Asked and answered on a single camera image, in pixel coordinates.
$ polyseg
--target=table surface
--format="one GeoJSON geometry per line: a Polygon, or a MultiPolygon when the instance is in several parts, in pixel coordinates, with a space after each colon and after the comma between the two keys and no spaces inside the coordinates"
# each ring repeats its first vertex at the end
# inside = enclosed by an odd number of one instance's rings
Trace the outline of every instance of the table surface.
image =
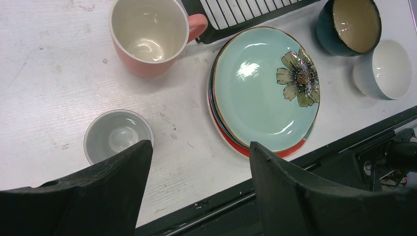
{"type": "MultiPolygon", "coordinates": [[[[108,27],[111,0],[0,0],[0,190],[37,187],[89,166],[83,138],[103,112],[141,114],[155,149],[137,226],[251,178],[249,161],[221,139],[207,108],[212,62],[226,40],[188,44],[173,68],[153,79],[123,67],[108,27]]],[[[265,23],[294,36],[320,78],[316,125],[300,157],[416,105],[417,75],[407,96],[377,101],[353,87],[356,58],[331,56],[314,39],[325,0],[265,23]]],[[[417,38],[407,0],[375,0],[382,39],[400,42],[417,66],[417,38]]]]}

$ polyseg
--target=painted flower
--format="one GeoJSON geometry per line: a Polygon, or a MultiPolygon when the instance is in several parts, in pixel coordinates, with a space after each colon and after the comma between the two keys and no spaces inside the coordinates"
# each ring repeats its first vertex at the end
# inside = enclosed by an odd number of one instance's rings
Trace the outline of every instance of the painted flower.
{"type": "Polygon", "coordinates": [[[287,52],[281,61],[286,68],[277,69],[276,82],[286,85],[284,97],[290,101],[297,97],[300,107],[319,103],[320,88],[316,67],[305,50],[300,47],[298,55],[296,52],[287,52]]]}

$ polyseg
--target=black dish rack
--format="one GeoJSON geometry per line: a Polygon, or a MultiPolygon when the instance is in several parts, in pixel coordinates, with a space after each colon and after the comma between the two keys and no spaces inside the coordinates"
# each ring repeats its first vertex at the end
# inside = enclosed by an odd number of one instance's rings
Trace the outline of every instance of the black dish rack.
{"type": "Polygon", "coordinates": [[[197,42],[210,44],[320,0],[182,0],[189,15],[204,14],[207,30],[197,42]]]}

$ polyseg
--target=white bowl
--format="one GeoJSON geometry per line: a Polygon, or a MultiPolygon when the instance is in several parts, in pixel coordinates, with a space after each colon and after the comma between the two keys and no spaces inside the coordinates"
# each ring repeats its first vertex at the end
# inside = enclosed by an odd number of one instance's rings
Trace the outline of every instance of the white bowl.
{"type": "Polygon", "coordinates": [[[352,74],[360,91],[380,100],[405,96],[410,89],[411,75],[407,52],[393,40],[384,40],[372,52],[359,57],[352,74]]]}
{"type": "Polygon", "coordinates": [[[84,137],[84,152],[90,164],[110,158],[141,140],[154,143],[149,123],[128,110],[101,114],[88,127],[84,137]]]}

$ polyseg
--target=light blue plate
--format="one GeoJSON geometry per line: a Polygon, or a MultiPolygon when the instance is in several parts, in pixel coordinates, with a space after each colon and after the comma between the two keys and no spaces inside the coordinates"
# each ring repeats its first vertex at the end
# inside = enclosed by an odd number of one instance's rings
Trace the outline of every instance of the light blue plate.
{"type": "Polygon", "coordinates": [[[221,121],[238,142],[272,151],[296,145],[317,115],[316,68],[292,37],[269,27],[238,34],[220,52],[213,98],[221,121]]]}

